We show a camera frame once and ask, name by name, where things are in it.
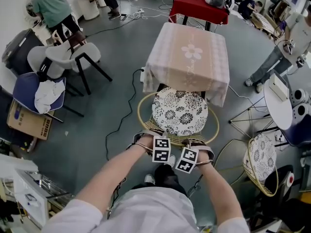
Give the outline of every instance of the black shoe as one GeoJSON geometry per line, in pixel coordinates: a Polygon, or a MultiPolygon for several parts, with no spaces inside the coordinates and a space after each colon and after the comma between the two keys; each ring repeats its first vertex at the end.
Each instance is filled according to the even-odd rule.
{"type": "Polygon", "coordinates": [[[113,19],[116,19],[119,17],[121,17],[121,14],[119,12],[117,12],[117,13],[112,14],[111,17],[109,17],[109,20],[113,20],[113,19]]]}

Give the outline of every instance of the white shoe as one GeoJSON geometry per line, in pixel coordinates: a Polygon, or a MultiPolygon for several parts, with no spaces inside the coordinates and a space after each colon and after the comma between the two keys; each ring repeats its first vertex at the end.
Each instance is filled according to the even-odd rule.
{"type": "Polygon", "coordinates": [[[256,91],[257,91],[258,93],[260,93],[260,92],[262,91],[262,89],[263,89],[263,84],[262,84],[262,83],[258,83],[258,84],[257,84],[257,87],[256,87],[256,91]]]}
{"type": "Polygon", "coordinates": [[[172,168],[175,166],[176,157],[175,155],[171,154],[169,162],[165,163],[164,165],[170,165],[172,168]]]}
{"type": "Polygon", "coordinates": [[[152,183],[152,184],[155,184],[156,181],[154,179],[154,177],[151,175],[151,174],[147,174],[145,176],[145,183],[152,183]]]}
{"type": "Polygon", "coordinates": [[[253,85],[253,81],[251,79],[247,79],[247,80],[245,80],[245,85],[251,86],[251,85],[253,85]]]}

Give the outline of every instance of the cardboard box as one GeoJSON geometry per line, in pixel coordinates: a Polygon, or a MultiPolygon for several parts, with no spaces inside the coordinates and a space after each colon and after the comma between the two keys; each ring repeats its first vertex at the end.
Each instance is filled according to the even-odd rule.
{"type": "Polygon", "coordinates": [[[7,119],[9,127],[42,140],[48,138],[51,122],[52,118],[35,114],[22,107],[15,100],[11,104],[7,119]]]}

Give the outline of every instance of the gray jeans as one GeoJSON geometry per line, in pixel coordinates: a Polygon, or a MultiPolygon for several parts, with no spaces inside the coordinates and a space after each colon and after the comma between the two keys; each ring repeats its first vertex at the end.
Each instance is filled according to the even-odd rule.
{"type": "Polygon", "coordinates": [[[292,65],[292,63],[284,57],[280,49],[275,47],[264,63],[250,77],[253,84],[264,84],[271,76],[271,71],[268,72],[268,70],[278,61],[280,62],[273,68],[278,74],[286,71],[292,65]]]}

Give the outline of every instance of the green shirt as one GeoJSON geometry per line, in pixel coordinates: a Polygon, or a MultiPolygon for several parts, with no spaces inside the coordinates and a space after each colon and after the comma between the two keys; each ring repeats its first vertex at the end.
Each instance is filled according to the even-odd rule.
{"type": "Polygon", "coordinates": [[[33,0],[35,13],[41,13],[48,27],[54,27],[71,14],[67,0],[33,0]]]}

